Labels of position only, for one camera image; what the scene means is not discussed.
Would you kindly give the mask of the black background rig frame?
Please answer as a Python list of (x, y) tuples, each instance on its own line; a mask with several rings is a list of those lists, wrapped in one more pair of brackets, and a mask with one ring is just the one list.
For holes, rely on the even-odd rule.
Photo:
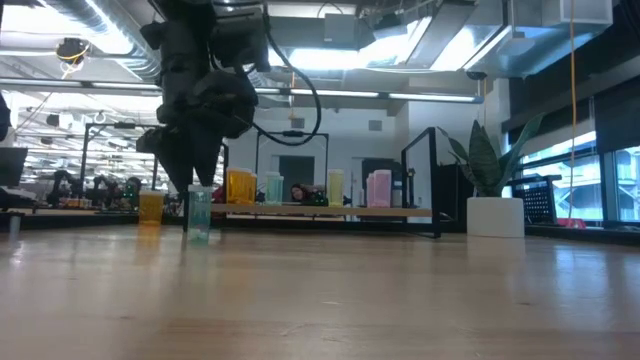
[(93, 179), (122, 184), (131, 177), (141, 181), (142, 190), (158, 190), (159, 160), (155, 155), (136, 150), (136, 141), (146, 130), (158, 125), (135, 123), (132, 119), (85, 124), (80, 155), (79, 180), (83, 190), (94, 187)]

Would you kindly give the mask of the ceiling strip light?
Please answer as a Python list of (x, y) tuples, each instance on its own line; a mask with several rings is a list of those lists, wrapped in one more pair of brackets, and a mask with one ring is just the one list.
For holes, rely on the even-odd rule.
[(352, 97), (352, 98), (377, 98), (380, 93), (367, 91), (346, 91), (346, 90), (316, 90), (298, 88), (264, 88), (255, 89), (259, 95), (283, 95), (283, 96), (314, 96), (320, 97)]
[(481, 104), (483, 97), (452, 95), (452, 94), (427, 94), (427, 93), (389, 93), (388, 98), (392, 100), (417, 101), (417, 102), (438, 102), (438, 103), (469, 103)]

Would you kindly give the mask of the dark background monitor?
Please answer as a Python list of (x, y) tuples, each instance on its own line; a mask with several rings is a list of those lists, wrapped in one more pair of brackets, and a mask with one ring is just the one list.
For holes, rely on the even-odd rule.
[(0, 186), (19, 185), (27, 155), (27, 148), (0, 147)]

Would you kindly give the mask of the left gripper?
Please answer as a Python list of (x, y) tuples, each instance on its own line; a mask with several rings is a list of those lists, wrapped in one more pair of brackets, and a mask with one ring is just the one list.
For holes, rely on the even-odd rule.
[[(236, 139), (253, 124), (258, 96), (245, 74), (211, 71), (200, 79), (168, 74), (157, 119), (167, 126), (147, 130), (136, 151), (152, 153), (178, 192), (193, 181), (193, 164), (202, 186), (212, 187), (222, 138)], [(192, 133), (193, 157), (188, 137)]]

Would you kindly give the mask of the rectangular silver ventilation duct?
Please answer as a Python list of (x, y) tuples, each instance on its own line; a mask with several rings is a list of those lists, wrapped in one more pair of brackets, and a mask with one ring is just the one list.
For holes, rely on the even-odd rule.
[(401, 0), (399, 21), (359, 52), (359, 67), (527, 77), (613, 24), (619, 0)]

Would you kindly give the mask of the distant robot workstation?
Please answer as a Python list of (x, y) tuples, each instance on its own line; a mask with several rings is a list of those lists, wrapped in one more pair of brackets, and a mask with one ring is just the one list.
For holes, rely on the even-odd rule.
[(89, 189), (84, 188), (81, 179), (74, 178), (66, 170), (56, 171), (53, 179), (53, 188), (46, 196), (46, 202), (52, 208), (129, 212), (139, 207), (142, 182), (137, 177), (129, 177), (120, 185), (115, 180), (98, 175), (93, 178)]

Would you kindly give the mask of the black background cabinet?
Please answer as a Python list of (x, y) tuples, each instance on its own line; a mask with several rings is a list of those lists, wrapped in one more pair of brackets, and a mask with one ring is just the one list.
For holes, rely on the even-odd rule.
[(458, 165), (439, 165), (436, 173), (434, 198), (443, 232), (465, 233), (467, 228), (467, 199), (474, 187)]

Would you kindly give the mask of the potted snake plant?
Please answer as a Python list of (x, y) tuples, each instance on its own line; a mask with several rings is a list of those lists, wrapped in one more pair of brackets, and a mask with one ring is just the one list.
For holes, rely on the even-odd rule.
[(539, 131), (543, 114), (529, 120), (511, 149), (502, 154), (495, 149), (484, 126), (475, 121), (467, 146), (441, 134), (451, 147), (465, 178), (477, 191), (467, 199), (466, 231), (470, 236), (522, 238), (524, 236), (524, 204), (519, 198), (506, 198), (502, 191), (513, 177), (524, 145)]

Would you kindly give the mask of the wooden shelf with black frame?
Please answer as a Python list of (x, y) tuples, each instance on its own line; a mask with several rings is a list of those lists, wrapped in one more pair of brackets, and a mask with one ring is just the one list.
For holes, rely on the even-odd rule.
[[(402, 171), (402, 199), (400, 208), (329, 207), (303, 205), (212, 205), (214, 214), (225, 218), (217, 223), (229, 228), (266, 229), (326, 229), (336, 231), (401, 232), (438, 239), (442, 235), (440, 204), (431, 200), (431, 208), (411, 208), (408, 205), (408, 171)], [(321, 216), (364, 218), (364, 221), (334, 221), (321, 226)]]

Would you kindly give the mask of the person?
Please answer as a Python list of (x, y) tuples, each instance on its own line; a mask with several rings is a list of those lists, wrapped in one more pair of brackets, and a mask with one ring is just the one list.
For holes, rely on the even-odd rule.
[(303, 205), (321, 205), (325, 200), (322, 185), (296, 183), (290, 188), (291, 201)]

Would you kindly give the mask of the black perforated cart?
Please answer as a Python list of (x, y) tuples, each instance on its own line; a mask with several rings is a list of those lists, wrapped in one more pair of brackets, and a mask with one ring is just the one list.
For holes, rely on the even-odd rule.
[(512, 196), (523, 201), (526, 224), (547, 226), (557, 224), (553, 182), (561, 179), (561, 175), (534, 175), (507, 183), (511, 188)]

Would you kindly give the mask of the round silver ventilation duct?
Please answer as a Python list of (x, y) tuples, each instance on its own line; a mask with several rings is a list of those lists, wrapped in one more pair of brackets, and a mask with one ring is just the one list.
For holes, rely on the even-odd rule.
[(142, 81), (153, 82), (160, 59), (118, 0), (37, 0), (80, 27), (80, 34)]

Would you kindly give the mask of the dark grey door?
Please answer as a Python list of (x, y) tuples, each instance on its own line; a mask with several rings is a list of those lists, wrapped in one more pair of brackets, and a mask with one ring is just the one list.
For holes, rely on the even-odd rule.
[(294, 185), (313, 185), (315, 176), (315, 158), (309, 156), (280, 156), (279, 173), (283, 180), (283, 200), (292, 200), (291, 188)]

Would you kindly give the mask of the grey ceiling box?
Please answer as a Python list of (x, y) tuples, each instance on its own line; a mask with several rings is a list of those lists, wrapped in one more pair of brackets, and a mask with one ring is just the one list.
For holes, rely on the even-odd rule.
[(326, 14), (324, 16), (324, 41), (339, 45), (354, 42), (356, 19), (348, 14)]

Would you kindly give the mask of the black aluminium rig frame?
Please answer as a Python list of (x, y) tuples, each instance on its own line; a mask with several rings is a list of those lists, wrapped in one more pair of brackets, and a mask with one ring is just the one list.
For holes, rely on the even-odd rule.
[[(90, 214), (90, 215), (42, 215), (21, 216), (21, 228), (24, 230), (48, 230), (64, 228), (83, 228), (95, 226), (133, 225), (138, 218), (129, 214)], [(461, 225), (454, 222), (441, 222), (437, 225), (420, 223), (393, 222), (335, 222), (303, 220), (263, 220), (242, 218), (220, 218), (211, 222), (214, 229), (231, 230), (274, 230), (274, 231), (336, 231), (370, 233), (411, 233), (425, 234), (437, 238), (443, 234), (462, 234)], [(575, 229), (559, 226), (527, 225), (527, 236), (555, 238), (579, 242), (607, 245), (631, 246), (640, 249), (639, 231), (616, 231), (610, 229)]]

